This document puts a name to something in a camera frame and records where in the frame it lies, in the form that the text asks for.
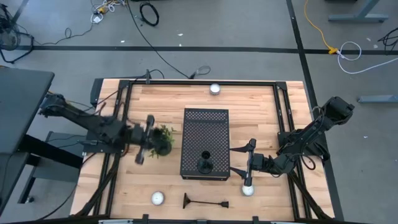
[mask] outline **black perforated box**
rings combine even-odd
[[[185,109],[180,175],[191,180],[228,179],[228,110]]]

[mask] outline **green plant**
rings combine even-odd
[[[155,128],[153,138],[154,138],[155,145],[157,147],[154,147],[150,151],[149,157],[153,158],[156,155],[157,158],[159,158],[159,156],[166,156],[167,154],[170,153],[172,144],[174,142],[174,139],[173,139],[174,131],[175,130],[173,129],[173,127],[171,127],[171,129],[169,129],[164,124],[160,125],[160,128]]]

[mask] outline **perforated metal surface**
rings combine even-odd
[[[204,151],[210,153],[213,170],[209,174],[198,171],[197,164]],[[181,176],[187,179],[229,177],[229,117],[228,110],[185,109]]]

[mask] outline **floor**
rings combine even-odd
[[[356,3],[309,1],[308,15],[324,30],[328,43],[334,47],[340,47],[346,41],[354,41],[366,50],[382,50],[383,46],[377,40],[395,29],[398,22],[398,2],[395,0],[380,1],[372,10],[374,13],[389,14],[390,19],[383,24],[341,24],[327,21],[329,14],[356,12],[364,2],[362,0]],[[304,18],[304,2],[293,1],[303,46],[305,49],[325,49],[318,31]],[[17,23],[40,43],[63,38],[66,27],[71,28],[73,34],[81,34],[90,28],[89,0],[3,0],[2,3],[9,6],[12,15],[21,4],[26,3]],[[209,65],[211,73],[200,78],[305,80],[296,52],[253,50],[255,47],[297,49],[286,1],[159,0],[152,3],[159,11],[160,23],[157,27],[143,24],[141,30],[152,45],[175,47],[176,51],[160,54],[182,72],[190,75],[198,67]],[[139,3],[131,2],[131,6],[133,13],[138,15]],[[240,48],[235,52],[233,49],[227,52],[192,52],[180,51],[180,45],[183,48]],[[98,47],[79,49],[62,46]],[[107,14],[103,21],[94,25],[92,31],[83,37],[64,40],[55,47],[35,50],[15,65],[3,61],[0,64],[54,72],[51,90],[81,103],[89,103],[94,78],[136,76],[144,74],[146,69],[154,68],[163,71],[167,78],[183,78],[155,53],[125,48],[127,46],[147,44],[132,23],[128,10],[116,6],[115,12]],[[7,52],[6,56],[15,57],[21,53],[22,51],[15,50]],[[398,107],[386,104],[360,105],[356,98],[360,95],[397,94],[398,62],[359,75],[348,75],[338,67],[335,55],[306,54],[306,57],[320,105],[329,97],[337,95],[356,106],[354,116],[347,124],[334,127],[326,133],[345,220],[395,223],[398,207],[398,139],[395,134],[398,131]],[[343,62],[343,66],[346,70],[357,71],[394,57],[396,56],[364,55],[356,62]],[[49,131],[85,134],[83,129],[65,119],[42,116],[34,119],[29,134],[44,139]],[[36,182],[32,195],[37,201],[17,205],[13,201],[17,200],[29,169],[30,167],[25,169],[14,190],[13,198],[0,217],[1,223],[33,220],[47,214],[69,195],[74,186],[74,183],[68,182]],[[67,216],[71,203],[66,203],[51,217]],[[17,215],[11,212],[18,208],[24,212]]]

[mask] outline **wooden tabletop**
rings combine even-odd
[[[116,91],[118,84],[118,79],[105,79],[99,100]],[[287,82],[287,88],[295,127],[303,128],[312,121],[303,83]],[[279,95],[288,130],[282,92]],[[115,98],[113,96],[106,101],[102,115],[112,115]],[[207,85],[134,85],[129,119],[144,124],[147,115],[153,114],[156,126],[173,127],[175,142],[168,156],[158,159],[146,156],[142,166],[134,162],[138,147],[131,146],[129,153],[120,161],[111,217],[142,218],[143,214],[149,214],[151,219],[252,220],[253,216],[258,216],[260,220],[294,220],[286,175],[274,178],[270,174],[253,172],[255,193],[252,197],[242,196],[243,180],[234,172],[227,181],[181,178],[184,108],[228,109],[230,147],[244,146],[255,138],[256,153],[276,157],[279,125],[272,87],[222,86],[221,93],[213,96]],[[246,170],[247,159],[247,154],[231,152],[232,167]],[[317,165],[314,171],[303,168],[307,189],[325,213],[334,217],[322,162],[317,157],[313,159]],[[84,206],[97,188],[102,163],[103,154],[97,154],[81,169],[72,214]],[[161,206],[151,204],[150,197],[155,191],[165,195]],[[296,191],[300,214],[304,214],[297,188]],[[101,212],[104,212],[107,192],[104,192]],[[192,200],[229,201],[229,208],[191,203],[182,209],[184,193]]]

